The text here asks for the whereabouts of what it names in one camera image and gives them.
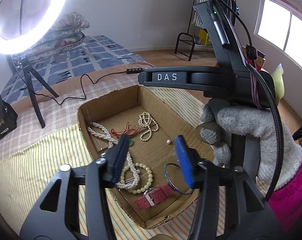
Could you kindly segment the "pink sleeve forearm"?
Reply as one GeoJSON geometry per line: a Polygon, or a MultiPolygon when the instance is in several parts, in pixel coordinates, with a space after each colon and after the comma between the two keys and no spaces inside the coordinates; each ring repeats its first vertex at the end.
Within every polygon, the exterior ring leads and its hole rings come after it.
{"type": "Polygon", "coordinates": [[[268,204],[283,231],[288,232],[302,214],[302,164],[287,185],[273,192],[268,204]]]}

